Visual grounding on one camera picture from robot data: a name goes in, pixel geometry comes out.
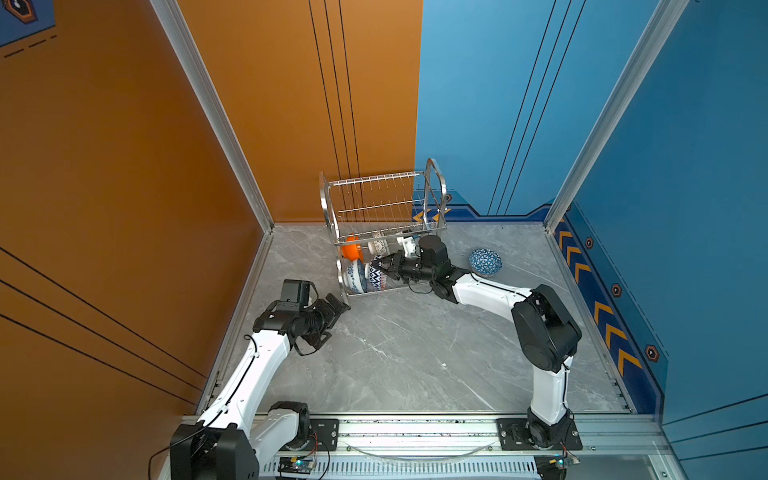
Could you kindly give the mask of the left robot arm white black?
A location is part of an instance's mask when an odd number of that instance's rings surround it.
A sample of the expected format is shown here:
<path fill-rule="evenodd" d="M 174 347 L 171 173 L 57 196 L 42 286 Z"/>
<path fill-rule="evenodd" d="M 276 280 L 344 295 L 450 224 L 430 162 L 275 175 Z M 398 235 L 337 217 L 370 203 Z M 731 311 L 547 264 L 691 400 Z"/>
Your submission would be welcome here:
<path fill-rule="evenodd" d="M 350 306 L 329 293 L 303 293 L 275 300 L 245 336 L 243 358 L 218 397 L 193 424 L 182 424 L 168 447 L 171 479 L 257 479 L 261 466 L 283 447 L 299 448 L 310 438 L 308 405 L 281 401 L 255 424 L 255 416 L 277 370 L 304 340 L 318 352 L 330 329 Z"/>

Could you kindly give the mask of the blue white floral bowl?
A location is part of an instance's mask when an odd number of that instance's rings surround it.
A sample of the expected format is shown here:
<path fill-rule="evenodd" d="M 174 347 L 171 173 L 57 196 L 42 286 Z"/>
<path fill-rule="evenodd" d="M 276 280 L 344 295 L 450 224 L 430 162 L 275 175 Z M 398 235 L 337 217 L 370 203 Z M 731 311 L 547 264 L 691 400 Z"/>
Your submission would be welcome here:
<path fill-rule="evenodd" d="M 344 283 L 346 288 L 353 294 L 366 293 L 367 276 L 365 273 L 365 263 L 361 260 L 352 261 L 344 273 Z"/>

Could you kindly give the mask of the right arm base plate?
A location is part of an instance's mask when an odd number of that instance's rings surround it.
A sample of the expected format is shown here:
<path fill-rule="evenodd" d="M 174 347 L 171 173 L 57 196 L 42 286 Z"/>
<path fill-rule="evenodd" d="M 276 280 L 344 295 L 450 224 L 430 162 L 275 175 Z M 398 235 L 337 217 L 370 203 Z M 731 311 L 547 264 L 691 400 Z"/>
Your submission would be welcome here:
<path fill-rule="evenodd" d="M 503 451 L 583 449 L 572 414 L 566 414 L 554 425 L 547 425 L 536 418 L 499 418 L 496 427 Z"/>

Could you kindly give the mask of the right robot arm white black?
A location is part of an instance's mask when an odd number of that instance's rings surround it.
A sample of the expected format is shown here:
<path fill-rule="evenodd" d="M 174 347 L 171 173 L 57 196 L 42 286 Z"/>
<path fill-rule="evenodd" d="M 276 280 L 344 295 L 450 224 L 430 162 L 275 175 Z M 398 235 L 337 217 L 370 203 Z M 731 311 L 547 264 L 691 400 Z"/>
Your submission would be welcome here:
<path fill-rule="evenodd" d="M 540 450 L 582 448 L 567 400 L 569 375 L 582 332 L 551 287 L 527 289 L 492 282 L 429 252 L 419 259 L 400 252 L 390 254 L 373 260 L 372 268 L 406 284 L 425 281 L 441 299 L 511 321 L 520 348 L 532 365 L 533 395 L 523 425 L 500 428 L 503 442 Z"/>

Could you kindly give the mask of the orange plastic bowl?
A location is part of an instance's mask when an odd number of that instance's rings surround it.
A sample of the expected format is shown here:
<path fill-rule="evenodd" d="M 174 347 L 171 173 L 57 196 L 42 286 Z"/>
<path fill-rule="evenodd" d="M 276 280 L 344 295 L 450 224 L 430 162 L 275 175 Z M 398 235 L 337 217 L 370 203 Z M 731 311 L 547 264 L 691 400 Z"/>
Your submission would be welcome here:
<path fill-rule="evenodd" d="M 357 235 L 350 235 L 344 239 L 340 247 L 341 256 L 344 259 L 350 262 L 364 261 L 364 254 L 362 251 L 362 247 L 359 243 L 359 240 L 360 240 L 360 237 Z"/>

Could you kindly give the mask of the white brown patterned bowl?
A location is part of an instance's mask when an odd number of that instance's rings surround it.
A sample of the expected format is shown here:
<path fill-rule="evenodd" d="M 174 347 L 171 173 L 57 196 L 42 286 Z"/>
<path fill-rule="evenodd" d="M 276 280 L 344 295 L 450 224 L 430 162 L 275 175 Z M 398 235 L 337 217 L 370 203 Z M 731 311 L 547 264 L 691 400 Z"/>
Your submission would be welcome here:
<path fill-rule="evenodd" d="M 389 242 L 383 237 L 374 237 L 369 241 L 368 250 L 374 257 L 384 257 L 391 254 Z"/>

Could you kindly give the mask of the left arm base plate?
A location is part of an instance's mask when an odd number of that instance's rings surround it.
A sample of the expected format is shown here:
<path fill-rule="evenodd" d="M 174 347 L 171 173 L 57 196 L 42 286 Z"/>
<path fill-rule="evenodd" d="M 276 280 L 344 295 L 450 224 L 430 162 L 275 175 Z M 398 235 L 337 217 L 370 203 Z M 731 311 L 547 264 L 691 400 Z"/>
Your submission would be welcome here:
<path fill-rule="evenodd" d="M 326 447 L 330 452 L 337 450 L 340 421 L 338 418 L 311 417 L 308 433 L 300 434 L 282 447 L 282 451 L 309 451 L 316 443 Z"/>

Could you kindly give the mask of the red patterned ceramic bowl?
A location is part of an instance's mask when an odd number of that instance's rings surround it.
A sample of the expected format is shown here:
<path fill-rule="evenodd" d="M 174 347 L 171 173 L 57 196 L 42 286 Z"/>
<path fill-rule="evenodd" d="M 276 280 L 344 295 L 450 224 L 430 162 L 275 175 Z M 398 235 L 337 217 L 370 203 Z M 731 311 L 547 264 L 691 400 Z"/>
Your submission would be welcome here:
<path fill-rule="evenodd" d="M 365 264 L 365 278 L 367 292 L 380 292 L 387 289 L 387 275 L 374 268 L 370 263 Z"/>

